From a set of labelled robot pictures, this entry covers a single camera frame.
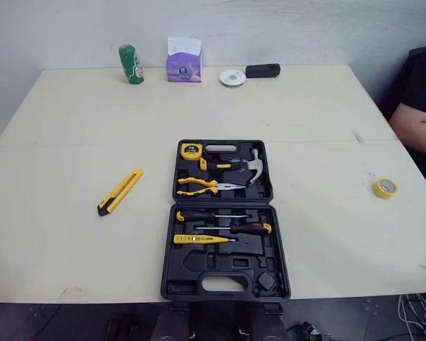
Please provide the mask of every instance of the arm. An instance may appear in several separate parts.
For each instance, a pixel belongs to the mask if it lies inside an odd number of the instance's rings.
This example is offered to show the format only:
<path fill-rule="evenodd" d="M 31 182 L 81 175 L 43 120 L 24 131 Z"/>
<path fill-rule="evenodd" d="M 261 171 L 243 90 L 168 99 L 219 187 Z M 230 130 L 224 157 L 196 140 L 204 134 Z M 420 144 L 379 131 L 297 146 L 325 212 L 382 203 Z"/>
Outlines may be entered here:
<path fill-rule="evenodd" d="M 400 103 L 390 119 L 390 126 L 403 144 L 426 153 L 426 112 Z"/>

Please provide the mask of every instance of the white wall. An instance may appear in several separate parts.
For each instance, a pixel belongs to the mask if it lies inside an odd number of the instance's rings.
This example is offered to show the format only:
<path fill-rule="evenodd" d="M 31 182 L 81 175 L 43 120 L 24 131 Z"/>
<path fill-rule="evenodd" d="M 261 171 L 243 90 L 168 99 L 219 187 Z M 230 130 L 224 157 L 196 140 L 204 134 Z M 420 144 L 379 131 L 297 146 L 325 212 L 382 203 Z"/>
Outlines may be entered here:
<path fill-rule="evenodd" d="M 125 42 L 161 66 L 168 36 L 202 38 L 204 65 L 348 63 L 378 99 L 426 0 L 0 0 L 0 133 L 41 69 L 118 67 Z"/>

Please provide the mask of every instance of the black remote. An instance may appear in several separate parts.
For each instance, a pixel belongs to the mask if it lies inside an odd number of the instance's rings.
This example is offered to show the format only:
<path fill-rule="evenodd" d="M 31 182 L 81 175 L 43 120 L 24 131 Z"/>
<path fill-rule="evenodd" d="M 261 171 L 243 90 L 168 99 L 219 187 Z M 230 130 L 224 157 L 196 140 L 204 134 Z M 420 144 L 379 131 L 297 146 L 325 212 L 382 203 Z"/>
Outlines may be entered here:
<path fill-rule="evenodd" d="M 246 78 L 276 77 L 281 68 L 279 64 L 260 64 L 246 66 Z"/>

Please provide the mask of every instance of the tissue box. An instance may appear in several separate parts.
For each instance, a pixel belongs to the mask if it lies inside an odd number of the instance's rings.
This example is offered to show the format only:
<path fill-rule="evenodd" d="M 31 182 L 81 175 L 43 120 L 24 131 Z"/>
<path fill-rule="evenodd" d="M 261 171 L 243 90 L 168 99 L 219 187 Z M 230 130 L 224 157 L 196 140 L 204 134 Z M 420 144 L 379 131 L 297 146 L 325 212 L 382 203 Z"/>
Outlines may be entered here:
<path fill-rule="evenodd" d="M 169 38 L 165 69 L 169 82 L 200 82 L 202 41 L 196 38 Z"/>

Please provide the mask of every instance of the purple tissue box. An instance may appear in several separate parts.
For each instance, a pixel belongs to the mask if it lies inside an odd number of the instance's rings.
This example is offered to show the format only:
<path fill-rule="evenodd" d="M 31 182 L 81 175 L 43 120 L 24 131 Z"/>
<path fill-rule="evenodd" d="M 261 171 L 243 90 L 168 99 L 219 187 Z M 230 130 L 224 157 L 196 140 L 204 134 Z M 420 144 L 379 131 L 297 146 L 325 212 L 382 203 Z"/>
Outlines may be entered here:
<path fill-rule="evenodd" d="M 169 82 L 200 82 L 200 55 L 179 52 L 165 62 Z"/>

